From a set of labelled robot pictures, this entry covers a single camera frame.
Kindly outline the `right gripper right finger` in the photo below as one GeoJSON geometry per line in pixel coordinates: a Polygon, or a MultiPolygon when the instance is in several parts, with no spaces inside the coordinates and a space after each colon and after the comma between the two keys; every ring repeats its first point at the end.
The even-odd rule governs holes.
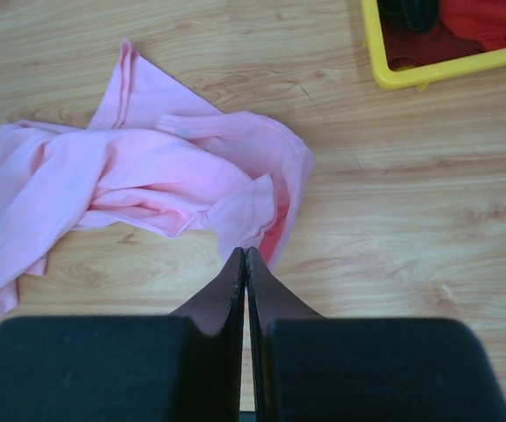
{"type": "Polygon", "coordinates": [[[506,421],[487,353],[460,321],[330,318],[246,255],[260,421],[506,421]]]}

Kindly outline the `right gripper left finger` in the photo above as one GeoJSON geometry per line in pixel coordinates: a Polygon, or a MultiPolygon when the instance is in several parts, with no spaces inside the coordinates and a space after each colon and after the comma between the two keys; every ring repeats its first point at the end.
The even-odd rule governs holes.
{"type": "Polygon", "coordinates": [[[236,421],[246,256],[167,315],[0,323],[0,421],[236,421]]]}

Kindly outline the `pink t shirt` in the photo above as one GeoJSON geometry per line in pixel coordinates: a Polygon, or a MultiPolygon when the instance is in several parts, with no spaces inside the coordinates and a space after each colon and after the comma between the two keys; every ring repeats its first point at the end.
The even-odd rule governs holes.
{"type": "Polygon", "coordinates": [[[275,266],[314,164],[283,124],[221,112],[125,41],[87,127],[0,126],[0,317],[72,230],[210,230],[222,256],[256,247],[275,266]]]}

